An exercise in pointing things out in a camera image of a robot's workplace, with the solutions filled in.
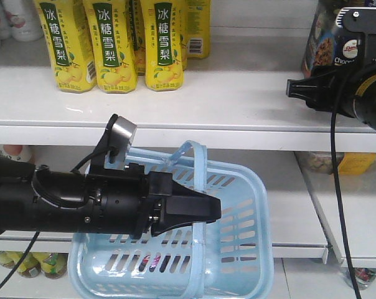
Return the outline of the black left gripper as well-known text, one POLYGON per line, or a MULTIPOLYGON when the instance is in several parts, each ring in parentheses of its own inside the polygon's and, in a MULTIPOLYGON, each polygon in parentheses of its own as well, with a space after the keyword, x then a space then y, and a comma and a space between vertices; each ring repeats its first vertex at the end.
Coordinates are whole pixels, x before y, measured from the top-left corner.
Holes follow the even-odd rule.
POLYGON ((195 222, 212 223, 222 216, 220 199, 189 189, 171 173, 144 172, 131 163, 127 169, 90 164, 87 172, 91 221, 89 234, 127 234, 152 237, 195 222))

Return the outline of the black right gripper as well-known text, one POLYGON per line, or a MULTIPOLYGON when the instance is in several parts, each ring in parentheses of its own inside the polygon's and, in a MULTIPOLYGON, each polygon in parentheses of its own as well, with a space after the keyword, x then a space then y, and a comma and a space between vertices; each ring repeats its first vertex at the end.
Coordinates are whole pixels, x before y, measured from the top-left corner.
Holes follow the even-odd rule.
POLYGON ((309 108, 349 118, 376 118, 376 62, 367 65, 317 66, 311 76, 287 80, 286 96, 309 108))

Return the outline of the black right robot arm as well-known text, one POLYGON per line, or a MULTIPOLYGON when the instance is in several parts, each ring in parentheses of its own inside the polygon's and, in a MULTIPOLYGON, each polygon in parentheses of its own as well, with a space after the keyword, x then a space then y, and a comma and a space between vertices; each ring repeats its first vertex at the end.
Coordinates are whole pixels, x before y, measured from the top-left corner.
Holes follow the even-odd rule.
POLYGON ((355 118, 376 131, 376 62, 316 66, 308 78, 289 79, 286 95, 304 100, 313 110, 355 118))

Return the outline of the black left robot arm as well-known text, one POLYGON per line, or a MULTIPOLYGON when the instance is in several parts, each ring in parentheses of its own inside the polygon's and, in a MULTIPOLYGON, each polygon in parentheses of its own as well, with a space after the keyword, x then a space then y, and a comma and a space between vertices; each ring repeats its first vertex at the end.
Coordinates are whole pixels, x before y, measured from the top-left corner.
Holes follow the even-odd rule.
POLYGON ((171 173, 146 173, 140 164, 77 174, 0 156, 0 235, 20 230, 138 239, 221 215, 218 198, 184 187, 171 173))

